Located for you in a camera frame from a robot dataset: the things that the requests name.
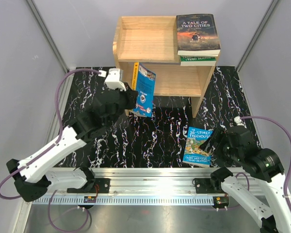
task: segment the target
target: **green book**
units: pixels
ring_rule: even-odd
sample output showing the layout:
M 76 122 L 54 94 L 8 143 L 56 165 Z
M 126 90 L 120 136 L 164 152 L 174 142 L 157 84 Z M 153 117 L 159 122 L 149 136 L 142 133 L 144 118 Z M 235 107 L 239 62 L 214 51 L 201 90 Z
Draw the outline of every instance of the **green book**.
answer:
M 214 66 L 215 57 L 190 57 L 180 56 L 181 66 Z

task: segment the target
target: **cable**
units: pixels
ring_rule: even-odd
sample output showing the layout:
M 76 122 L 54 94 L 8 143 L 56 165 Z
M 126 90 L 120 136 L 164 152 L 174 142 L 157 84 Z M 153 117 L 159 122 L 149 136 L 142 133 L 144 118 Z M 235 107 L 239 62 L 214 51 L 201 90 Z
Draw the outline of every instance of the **cable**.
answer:
M 241 117 L 242 120 L 245 120 L 245 119 L 263 119 L 263 120 L 267 120 L 267 121 L 270 121 L 272 123 L 274 123 L 275 125 L 279 126 L 285 133 L 286 135 L 288 136 L 289 140 L 290 140 L 290 144 L 291 144 L 291 134 L 288 132 L 288 130 L 283 127 L 280 123 L 278 123 L 277 121 L 273 120 L 273 119 L 270 119 L 268 117 L 263 117 L 263 116 L 243 116 Z M 288 169 L 288 173 L 287 173 L 287 176 L 286 176 L 286 179 L 285 179 L 285 182 L 283 184 L 283 193 L 286 197 L 288 197 L 288 183 L 289 183 L 289 180 L 290 180 L 290 176 L 291 176 L 291 158 L 290 158 L 290 165 L 289 165 L 289 169 Z M 287 205 L 291 211 L 291 201 L 289 198 L 286 198 L 286 202 L 287 202 Z
M 84 221 L 84 223 L 82 224 L 82 226 L 80 226 L 79 228 L 77 228 L 76 230 L 73 230 L 73 231 L 66 231 L 66 230 L 62 230 L 58 227 L 55 226 L 54 222 L 52 221 L 52 219 L 50 218 L 50 206 L 51 206 L 51 203 L 53 201 L 53 197 L 55 195 L 55 193 L 57 192 L 57 190 L 54 191 L 54 193 L 52 194 L 52 196 L 50 197 L 49 201 L 48 201 L 48 220 L 49 220 L 49 223 L 51 224 L 51 226 L 60 231 L 60 232 L 68 232 L 68 233 L 76 233 L 76 232 L 79 232 L 87 223 L 87 220 L 88 220 L 88 217 L 90 215 L 89 211 L 85 208 L 83 208 L 85 211 L 86 211 L 86 220 Z
M 59 135 L 58 135 L 58 138 L 56 139 L 55 141 L 55 144 L 58 144 L 60 142 L 60 140 L 62 139 L 62 135 L 63 135 L 63 130 L 64 130 L 64 127 L 63 127 L 63 123 L 62 123 L 62 117 L 60 116 L 60 110 L 59 110 L 59 92 L 60 92 L 60 88 L 62 86 L 62 84 L 65 82 L 65 80 L 71 75 L 71 74 L 74 74 L 74 73 L 77 73 L 77 72 L 93 72 L 93 73 L 96 73 L 96 74 L 101 74 L 101 72 L 95 70 L 95 69 L 87 69 L 87 68 L 81 68 L 81 69 L 75 69 L 75 70 L 72 70 L 68 73 L 65 74 L 64 78 L 59 82 L 59 84 L 57 85 L 57 88 L 56 88 L 56 92 L 55 92 L 55 110 L 56 110 L 56 116 L 57 116 L 57 119 L 59 121 Z M 8 175 L 5 179 L 3 179 L 3 181 L 1 181 L 0 183 L 0 190 L 1 190 L 1 187 L 5 184 L 5 182 L 7 182 L 8 179 L 10 179 L 11 177 L 13 177 L 15 174 L 19 173 L 20 171 L 22 171 L 23 169 L 25 169 L 27 166 L 29 166 L 30 164 L 34 163 L 36 160 L 38 160 L 39 158 L 41 158 L 43 155 L 45 155 L 47 152 L 49 152 L 54 146 L 55 144 L 52 144 L 50 147 L 48 147 L 45 151 L 43 151 L 41 154 L 39 154 L 38 156 L 36 156 L 35 158 L 33 158 L 32 160 L 30 160 L 26 166 L 22 166 L 20 167 L 19 169 L 17 169 L 16 171 L 12 172 L 10 175 Z M 21 196 L 15 196 L 15 197 L 7 197 L 7 196 L 4 196 L 1 194 L 1 191 L 0 191 L 0 198 L 2 199 L 6 199 L 6 200 L 14 200 L 14 199 L 17 199 L 17 198 L 20 198 Z
M 250 191 L 250 183 L 249 183 L 249 178 L 248 178 L 248 176 L 244 173 L 244 172 L 238 172 L 237 174 L 236 174 L 236 178 L 239 176 L 239 175 L 243 175 L 245 178 L 246 178 L 246 180 L 247 180 L 247 189 L 248 189 L 248 191 Z M 235 206 L 233 206 L 233 207 L 229 207 L 228 208 L 228 210 L 235 210 L 235 209 L 237 209 L 238 207 L 240 207 L 241 205 L 240 204 L 238 204 L 238 205 L 235 205 Z M 213 208 L 211 208 L 211 209 L 206 209 L 206 208 L 195 208 L 195 209 L 197 209 L 197 210 L 205 210 L 205 211 L 217 211 L 216 209 L 213 209 Z

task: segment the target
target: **perforated metal strip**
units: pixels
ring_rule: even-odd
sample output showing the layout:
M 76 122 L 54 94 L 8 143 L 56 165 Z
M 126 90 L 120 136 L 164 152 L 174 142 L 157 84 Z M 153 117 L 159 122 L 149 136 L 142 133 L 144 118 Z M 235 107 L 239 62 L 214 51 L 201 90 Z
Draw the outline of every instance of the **perforated metal strip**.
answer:
M 152 196 L 100 196 L 95 203 L 84 201 L 85 196 L 54 196 L 52 204 L 60 205 L 213 205 L 213 198 L 207 196 L 152 197 Z M 48 204 L 50 195 L 35 200 L 33 204 Z

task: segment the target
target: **book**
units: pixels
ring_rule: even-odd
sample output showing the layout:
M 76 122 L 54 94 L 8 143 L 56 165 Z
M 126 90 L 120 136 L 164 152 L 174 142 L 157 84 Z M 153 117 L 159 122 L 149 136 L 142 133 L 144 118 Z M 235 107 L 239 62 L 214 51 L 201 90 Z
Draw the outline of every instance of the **book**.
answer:
M 132 90 L 138 91 L 137 105 L 132 112 L 140 117 L 152 117 L 156 74 L 139 62 L 134 63 Z
M 211 134 L 212 131 L 210 130 L 189 127 L 182 162 L 190 165 L 210 167 L 211 155 L 202 151 L 199 146 L 202 145 Z
M 218 56 L 220 40 L 212 14 L 177 16 L 178 55 Z
M 180 56 L 181 66 L 214 66 L 215 63 L 216 63 L 215 57 Z

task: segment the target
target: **robotic arm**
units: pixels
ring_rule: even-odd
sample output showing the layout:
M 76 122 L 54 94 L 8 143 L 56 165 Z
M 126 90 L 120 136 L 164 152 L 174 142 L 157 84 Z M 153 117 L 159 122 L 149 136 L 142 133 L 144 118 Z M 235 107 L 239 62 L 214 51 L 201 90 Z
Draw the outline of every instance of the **robotic arm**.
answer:
M 138 96 L 127 83 L 121 82 L 122 70 L 112 68 L 105 80 L 109 89 L 95 95 L 89 109 L 71 120 L 63 130 L 61 140 L 53 139 L 39 151 L 23 160 L 12 159 L 7 162 L 10 174 L 18 168 L 25 169 L 13 176 L 15 187 L 25 201 L 33 201 L 47 191 L 77 189 L 79 192 L 90 192 L 95 184 L 95 175 L 88 168 L 76 171 L 52 172 L 53 166 L 73 151 L 84 147 L 96 137 L 103 135 L 107 127 L 112 126 L 125 109 L 133 109 Z M 42 157 L 28 165 L 35 157 L 47 148 L 55 146 Z
M 291 210 L 283 192 L 286 177 L 278 155 L 270 149 L 259 148 L 239 117 L 235 122 L 237 125 L 227 130 L 216 128 L 200 148 L 206 152 L 215 148 L 213 154 L 218 159 L 240 164 L 256 178 L 270 208 L 240 185 L 226 167 L 210 175 L 212 188 L 233 197 L 259 225 L 261 233 L 291 233 Z

